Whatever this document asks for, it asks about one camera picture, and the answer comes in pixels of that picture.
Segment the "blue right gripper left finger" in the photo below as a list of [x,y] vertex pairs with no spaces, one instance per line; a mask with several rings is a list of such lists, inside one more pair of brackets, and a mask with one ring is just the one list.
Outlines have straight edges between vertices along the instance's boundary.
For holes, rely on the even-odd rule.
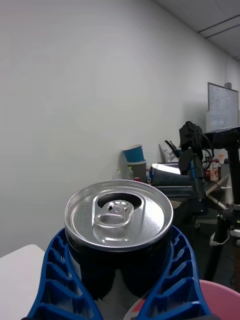
[[51,240],[43,258],[30,320],[101,320],[103,317],[71,265],[65,230]]

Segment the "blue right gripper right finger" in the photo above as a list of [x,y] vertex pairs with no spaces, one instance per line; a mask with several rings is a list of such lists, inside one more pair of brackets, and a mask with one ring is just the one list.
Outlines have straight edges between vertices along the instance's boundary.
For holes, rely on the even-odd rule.
[[188,320],[211,314],[203,297],[195,253],[184,234],[172,228],[169,262],[147,295],[141,320]]

